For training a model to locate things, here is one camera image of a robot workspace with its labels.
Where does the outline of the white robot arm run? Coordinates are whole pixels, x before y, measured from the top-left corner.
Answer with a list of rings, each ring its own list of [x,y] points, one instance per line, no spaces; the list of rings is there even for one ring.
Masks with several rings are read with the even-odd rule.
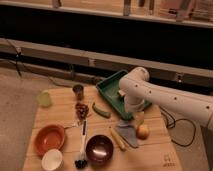
[[[213,96],[158,86],[148,80],[149,73],[143,67],[134,68],[120,79],[119,88],[125,93],[127,112],[141,111],[147,100],[191,118],[213,131]]]

